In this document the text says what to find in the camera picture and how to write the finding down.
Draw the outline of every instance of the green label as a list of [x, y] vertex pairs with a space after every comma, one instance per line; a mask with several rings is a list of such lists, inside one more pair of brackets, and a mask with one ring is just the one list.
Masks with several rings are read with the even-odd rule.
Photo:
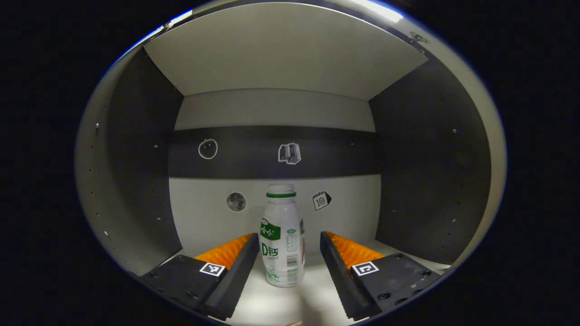
[[266, 244], [262, 243], [262, 256], [278, 256], [278, 248], [270, 248]]
[[270, 224], [266, 219], [262, 219], [260, 234], [268, 240], [280, 240], [280, 226]]

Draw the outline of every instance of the screw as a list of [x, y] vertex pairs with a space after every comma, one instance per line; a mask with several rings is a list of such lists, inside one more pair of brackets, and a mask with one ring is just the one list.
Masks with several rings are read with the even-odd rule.
[[389, 299], [391, 297], [390, 293], [383, 293], [383, 294], [379, 294], [379, 296], [377, 297], [379, 300], [386, 300]]
[[188, 296], [188, 297], [190, 297], [191, 299], [195, 299], [195, 300], [197, 300], [197, 299], [199, 299], [199, 298], [200, 298], [200, 296], [198, 296], [197, 294], [195, 294], [195, 293], [193, 293], [193, 292], [191, 292], [191, 291], [187, 291], [187, 292], [185, 292], [185, 293], [186, 293], [186, 294], [187, 294], [187, 296]]

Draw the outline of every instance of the white ceiling panel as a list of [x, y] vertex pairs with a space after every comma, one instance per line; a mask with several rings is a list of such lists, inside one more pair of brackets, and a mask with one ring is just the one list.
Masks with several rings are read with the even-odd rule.
[[301, 3], [255, 3], [199, 17], [145, 45], [184, 95], [311, 90], [369, 100], [427, 58], [363, 20]]

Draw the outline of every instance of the apple sticker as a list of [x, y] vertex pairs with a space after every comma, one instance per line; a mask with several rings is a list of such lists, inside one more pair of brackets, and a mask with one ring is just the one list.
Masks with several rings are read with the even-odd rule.
[[217, 150], [218, 143], [213, 139], [204, 140], [198, 148], [200, 156], [206, 160], [211, 160], [218, 153]]

